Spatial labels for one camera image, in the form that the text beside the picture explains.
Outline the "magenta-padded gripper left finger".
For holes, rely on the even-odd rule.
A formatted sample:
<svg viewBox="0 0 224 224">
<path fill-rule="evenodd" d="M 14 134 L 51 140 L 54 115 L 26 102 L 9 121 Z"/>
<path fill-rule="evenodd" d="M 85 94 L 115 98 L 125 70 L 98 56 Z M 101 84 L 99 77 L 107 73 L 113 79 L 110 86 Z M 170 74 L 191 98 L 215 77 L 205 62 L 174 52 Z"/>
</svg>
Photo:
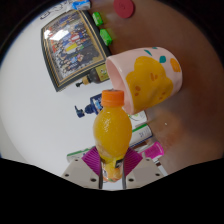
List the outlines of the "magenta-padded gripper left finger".
<svg viewBox="0 0 224 224">
<path fill-rule="evenodd" d="M 101 189 L 103 177 L 101 159 L 97 149 L 93 147 L 81 158 L 74 158 L 62 177 L 84 188 Z"/>
</svg>

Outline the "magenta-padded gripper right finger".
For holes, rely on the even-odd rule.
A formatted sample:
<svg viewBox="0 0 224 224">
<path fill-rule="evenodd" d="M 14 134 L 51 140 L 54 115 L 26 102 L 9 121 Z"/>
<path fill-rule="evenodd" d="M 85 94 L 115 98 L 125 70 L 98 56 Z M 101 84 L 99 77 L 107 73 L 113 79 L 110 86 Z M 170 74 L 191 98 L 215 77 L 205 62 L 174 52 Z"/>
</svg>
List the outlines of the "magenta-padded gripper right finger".
<svg viewBox="0 0 224 224">
<path fill-rule="evenodd" d="M 122 186 L 124 189 L 143 187 L 164 177 L 155 162 L 129 149 L 123 160 Z"/>
</svg>

